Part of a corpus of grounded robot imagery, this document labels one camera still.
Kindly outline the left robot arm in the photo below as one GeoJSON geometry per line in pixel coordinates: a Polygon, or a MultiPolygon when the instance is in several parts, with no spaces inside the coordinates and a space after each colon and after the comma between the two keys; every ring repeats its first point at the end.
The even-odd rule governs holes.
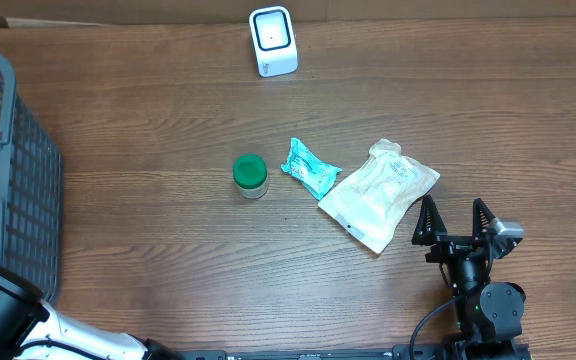
{"type": "Polygon", "coordinates": [[[57,312],[56,237],[17,215],[0,230],[0,359],[179,359],[151,340],[97,329],[57,312]]]}

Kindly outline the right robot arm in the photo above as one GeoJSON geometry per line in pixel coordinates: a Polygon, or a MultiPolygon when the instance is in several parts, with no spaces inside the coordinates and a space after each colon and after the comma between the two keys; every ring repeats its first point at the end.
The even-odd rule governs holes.
{"type": "Polygon", "coordinates": [[[458,332],[433,351],[438,359],[528,359],[529,348],[515,338],[522,334],[525,291],[516,283],[493,282],[493,263],[509,255],[523,240],[516,221],[495,216],[480,198],[473,201],[472,234],[447,231],[433,198],[422,198],[411,243],[428,246],[428,263],[439,266],[452,298],[425,315],[409,340],[408,356],[416,357],[415,343],[424,325],[437,314],[455,309],[458,332]]]}

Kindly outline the white barcode scanner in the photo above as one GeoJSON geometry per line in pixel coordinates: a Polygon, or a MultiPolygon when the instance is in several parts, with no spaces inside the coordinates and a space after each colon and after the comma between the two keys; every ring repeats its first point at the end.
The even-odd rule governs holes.
{"type": "Polygon", "coordinates": [[[298,68],[298,50],[292,19],[283,6],[254,10],[249,27],[261,77],[293,73],[298,68]]]}

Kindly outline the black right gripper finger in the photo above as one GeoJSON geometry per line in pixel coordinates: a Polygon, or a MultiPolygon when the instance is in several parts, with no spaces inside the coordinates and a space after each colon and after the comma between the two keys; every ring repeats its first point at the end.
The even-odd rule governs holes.
{"type": "Polygon", "coordinates": [[[421,201],[420,214],[411,243],[419,246],[432,246],[448,235],[445,224],[431,195],[421,201]]]}
{"type": "Polygon", "coordinates": [[[496,218],[481,198],[473,201],[472,235],[481,239],[489,224],[496,218]]]}

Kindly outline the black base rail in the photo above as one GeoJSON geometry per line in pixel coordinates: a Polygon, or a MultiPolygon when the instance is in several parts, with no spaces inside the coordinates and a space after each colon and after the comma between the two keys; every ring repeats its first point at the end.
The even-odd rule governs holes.
{"type": "Polygon", "coordinates": [[[415,345],[410,356],[406,344],[389,349],[301,350],[227,353],[223,350],[179,351],[183,360],[443,360],[453,359],[440,345],[415,345]]]}

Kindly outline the grey plastic basket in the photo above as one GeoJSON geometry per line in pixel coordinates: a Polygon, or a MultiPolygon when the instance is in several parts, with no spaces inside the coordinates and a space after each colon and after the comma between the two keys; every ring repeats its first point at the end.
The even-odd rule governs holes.
{"type": "Polygon", "coordinates": [[[62,154],[17,93],[15,72],[0,55],[0,230],[6,215],[17,215],[40,232],[56,237],[61,288],[64,160],[62,154]]]}

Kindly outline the beige plastic pouch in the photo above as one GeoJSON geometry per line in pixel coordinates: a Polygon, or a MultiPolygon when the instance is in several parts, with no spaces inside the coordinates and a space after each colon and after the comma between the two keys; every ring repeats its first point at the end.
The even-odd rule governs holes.
{"type": "Polygon", "coordinates": [[[381,139],[369,149],[368,160],[318,206],[356,240],[380,254],[407,210],[439,178],[434,169],[404,155],[399,144],[381,139]]]}

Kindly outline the green lid jar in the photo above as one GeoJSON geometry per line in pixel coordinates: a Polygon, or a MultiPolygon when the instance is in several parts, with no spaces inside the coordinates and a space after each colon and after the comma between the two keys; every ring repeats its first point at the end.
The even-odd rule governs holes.
{"type": "Polygon", "coordinates": [[[268,169],[261,156],[245,154],[238,157],[232,168],[239,193],[247,199],[262,197],[268,189],[268,169]]]}

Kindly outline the teal tissue pack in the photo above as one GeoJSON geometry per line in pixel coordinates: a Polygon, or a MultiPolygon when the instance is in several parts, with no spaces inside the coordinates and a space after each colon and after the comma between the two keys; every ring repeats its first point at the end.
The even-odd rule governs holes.
{"type": "Polygon", "coordinates": [[[341,168],[321,161],[298,138],[292,137],[281,170],[299,180],[311,195],[321,200],[334,186],[341,168]]]}

